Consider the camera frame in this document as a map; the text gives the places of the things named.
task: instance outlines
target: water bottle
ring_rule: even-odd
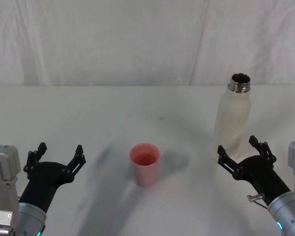
[[[234,74],[220,98],[214,128],[214,159],[218,160],[217,148],[222,145],[232,159],[237,159],[251,108],[250,77]]]

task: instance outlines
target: stainless steel bottle neck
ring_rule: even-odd
[[[234,74],[227,88],[236,93],[246,93],[250,90],[250,77],[243,73]]]

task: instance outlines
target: bottle opening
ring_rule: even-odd
[[[250,77],[243,73],[237,73],[232,76],[232,80],[239,84],[246,84],[250,82]]]

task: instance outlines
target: metal bracket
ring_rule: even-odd
[[[261,207],[263,207],[264,209],[267,209],[266,206],[262,205],[261,203],[258,203],[257,200],[263,200],[265,199],[265,195],[263,193],[251,196],[251,195],[247,195],[248,201],[251,203],[255,203]]]
[[[260,193],[260,194],[254,195],[254,196],[247,195],[247,198],[248,198],[248,201],[252,203],[256,200],[264,199],[265,195],[263,193]]]

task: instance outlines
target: teal indicator light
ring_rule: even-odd
[[[276,223],[277,223],[277,225],[279,226],[280,230],[282,230],[283,227],[282,227],[281,223],[280,223],[280,222],[276,222]]]

